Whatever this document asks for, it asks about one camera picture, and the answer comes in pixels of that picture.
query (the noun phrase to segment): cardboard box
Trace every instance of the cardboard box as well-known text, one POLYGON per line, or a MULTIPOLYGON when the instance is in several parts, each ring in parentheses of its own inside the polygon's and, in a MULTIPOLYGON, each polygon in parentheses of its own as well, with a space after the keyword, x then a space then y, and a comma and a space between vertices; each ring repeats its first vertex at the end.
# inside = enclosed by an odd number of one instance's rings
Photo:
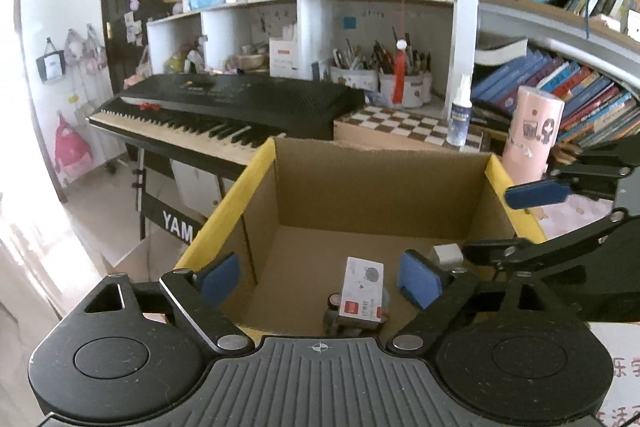
POLYGON ((299 78, 298 42, 269 39, 269 74, 281 78, 299 78))
POLYGON ((235 251, 241 280, 220 310, 262 332, 323 336, 327 297, 348 257, 384 264, 390 295, 383 341, 415 317, 397 287, 402 253, 434 245, 544 241, 535 218, 504 207, 510 185, 486 154, 358 150, 332 142, 268 140, 207 221, 178 267, 200 269, 235 251))

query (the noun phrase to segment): spray bottle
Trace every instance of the spray bottle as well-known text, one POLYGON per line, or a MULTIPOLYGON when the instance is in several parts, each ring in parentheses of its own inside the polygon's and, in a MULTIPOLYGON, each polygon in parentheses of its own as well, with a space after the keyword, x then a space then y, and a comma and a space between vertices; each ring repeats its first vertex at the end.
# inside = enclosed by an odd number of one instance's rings
POLYGON ((458 92, 451 104, 449 117, 449 131, 447 142, 455 147, 462 147, 466 143, 471 120, 471 76, 463 74, 458 86, 458 92))

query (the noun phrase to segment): small white box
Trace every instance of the small white box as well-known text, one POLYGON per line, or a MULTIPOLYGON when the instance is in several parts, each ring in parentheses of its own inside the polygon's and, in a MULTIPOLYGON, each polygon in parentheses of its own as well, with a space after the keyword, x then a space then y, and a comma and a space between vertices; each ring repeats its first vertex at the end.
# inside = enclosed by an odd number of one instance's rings
POLYGON ((369 70, 341 70, 331 66, 331 81, 355 89, 378 90, 378 72, 369 70))
POLYGON ((340 294, 340 317, 361 327, 377 327, 382 321, 384 275, 382 263, 348 257, 340 294))
POLYGON ((283 78, 299 78, 298 42, 269 39, 269 74, 283 78))

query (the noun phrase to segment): hanging bag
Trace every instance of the hanging bag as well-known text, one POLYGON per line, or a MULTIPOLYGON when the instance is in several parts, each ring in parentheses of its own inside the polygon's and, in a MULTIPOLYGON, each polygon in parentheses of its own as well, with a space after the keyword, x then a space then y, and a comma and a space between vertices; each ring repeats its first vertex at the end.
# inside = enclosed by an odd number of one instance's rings
POLYGON ((56 49, 49 37, 47 37, 47 44, 44 46, 44 55, 36 58, 36 66, 38 67, 38 74, 43 83, 59 78, 65 74, 65 54, 56 49))
POLYGON ((124 80, 124 88, 131 87, 145 78, 150 77, 153 74, 151 69, 151 60, 149 59, 149 46, 145 46, 144 51, 142 51, 142 57, 140 57, 140 62, 136 68, 136 74, 132 74, 129 78, 125 78, 124 80))
POLYGON ((93 25, 86 26, 86 41, 84 42, 84 69, 88 74, 97 74, 107 67, 107 51, 100 44, 98 34, 93 25))

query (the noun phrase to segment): electronic keyboard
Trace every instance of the electronic keyboard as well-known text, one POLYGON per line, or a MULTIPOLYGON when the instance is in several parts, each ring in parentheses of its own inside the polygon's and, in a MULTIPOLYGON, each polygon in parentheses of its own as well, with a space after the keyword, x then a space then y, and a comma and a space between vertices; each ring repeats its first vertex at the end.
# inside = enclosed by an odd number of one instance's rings
POLYGON ((89 123, 142 149, 235 179, 268 137, 331 140, 334 119, 362 105, 362 91, 330 82, 156 74, 106 102, 89 123))

